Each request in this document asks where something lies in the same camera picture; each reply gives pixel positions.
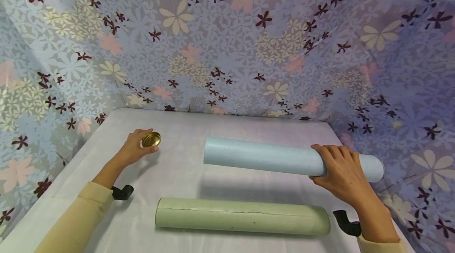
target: cardboard tube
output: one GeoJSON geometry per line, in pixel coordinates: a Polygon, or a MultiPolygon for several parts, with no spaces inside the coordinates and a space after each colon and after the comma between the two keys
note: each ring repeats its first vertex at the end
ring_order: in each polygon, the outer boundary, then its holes
{"type": "MultiPolygon", "coordinates": [[[[246,142],[208,136],[204,149],[204,164],[323,176],[326,168],[319,153],[311,148],[246,142]]],[[[382,162],[360,154],[360,164],[368,181],[378,182],[384,176],[382,162]]]]}
{"type": "Polygon", "coordinates": [[[320,206],[169,197],[158,202],[155,225],[316,236],[330,233],[329,216],[320,206]]]}

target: person's left hand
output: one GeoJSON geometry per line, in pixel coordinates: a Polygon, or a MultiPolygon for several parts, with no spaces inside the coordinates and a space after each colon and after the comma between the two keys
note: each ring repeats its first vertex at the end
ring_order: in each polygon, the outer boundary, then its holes
{"type": "Polygon", "coordinates": [[[137,129],[128,135],[125,144],[115,154],[112,160],[126,167],[140,160],[144,155],[158,151],[158,146],[141,147],[141,139],[153,129],[137,129]]]}

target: black clamp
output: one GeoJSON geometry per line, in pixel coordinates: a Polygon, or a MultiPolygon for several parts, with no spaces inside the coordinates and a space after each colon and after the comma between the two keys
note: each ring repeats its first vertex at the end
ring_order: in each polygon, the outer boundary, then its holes
{"type": "Polygon", "coordinates": [[[346,211],[334,211],[338,226],[347,235],[359,237],[362,234],[362,228],[360,228],[359,222],[350,222],[346,211]]]}
{"type": "Polygon", "coordinates": [[[126,201],[134,191],[131,185],[125,185],[122,190],[117,187],[112,187],[114,200],[126,201]]]}

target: floral backdrop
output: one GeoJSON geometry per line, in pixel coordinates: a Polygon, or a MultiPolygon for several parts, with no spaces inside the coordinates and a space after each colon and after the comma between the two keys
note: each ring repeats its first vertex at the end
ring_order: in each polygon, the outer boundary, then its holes
{"type": "Polygon", "coordinates": [[[1,0],[0,235],[120,107],[327,121],[455,252],[455,0],[1,0]]]}

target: jar lid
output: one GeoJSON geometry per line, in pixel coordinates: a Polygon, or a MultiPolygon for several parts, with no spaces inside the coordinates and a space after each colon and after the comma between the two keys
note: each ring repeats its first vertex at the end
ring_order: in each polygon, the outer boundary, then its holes
{"type": "Polygon", "coordinates": [[[161,134],[156,131],[147,133],[141,142],[143,147],[158,146],[161,142],[161,134]]]}

